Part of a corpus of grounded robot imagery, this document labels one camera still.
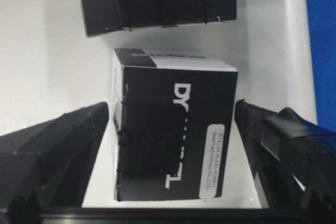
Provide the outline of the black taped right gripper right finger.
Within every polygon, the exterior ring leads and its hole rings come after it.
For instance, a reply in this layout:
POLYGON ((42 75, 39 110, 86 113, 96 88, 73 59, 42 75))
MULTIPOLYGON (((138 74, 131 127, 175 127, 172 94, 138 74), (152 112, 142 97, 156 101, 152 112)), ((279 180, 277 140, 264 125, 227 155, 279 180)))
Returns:
POLYGON ((335 132, 293 109, 240 100, 238 127, 263 208, 302 212, 306 223, 335 223, 335 132))

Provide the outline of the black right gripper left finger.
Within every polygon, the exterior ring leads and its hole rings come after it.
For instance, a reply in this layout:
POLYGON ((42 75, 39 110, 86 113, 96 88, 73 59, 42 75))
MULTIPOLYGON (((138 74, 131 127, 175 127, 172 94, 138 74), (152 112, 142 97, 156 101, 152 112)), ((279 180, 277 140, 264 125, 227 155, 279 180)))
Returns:
POLYGON ((109 121, 106 102, 1 136, 1 223, 81 207, 109 121))

